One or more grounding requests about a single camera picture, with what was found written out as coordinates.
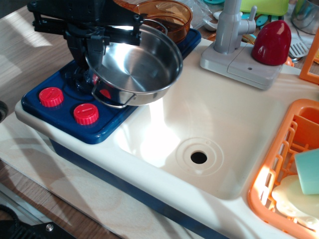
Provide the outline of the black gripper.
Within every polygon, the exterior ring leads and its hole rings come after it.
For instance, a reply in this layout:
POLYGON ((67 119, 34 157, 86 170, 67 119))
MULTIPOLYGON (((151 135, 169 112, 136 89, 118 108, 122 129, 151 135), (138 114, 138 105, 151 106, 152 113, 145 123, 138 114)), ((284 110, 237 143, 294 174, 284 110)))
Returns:
POLYGON ((27 9, 35 31, 64 35, 80 68, 99 69, 110 42, 141 41, 143 17, 113 0, 32 0, 27 9))

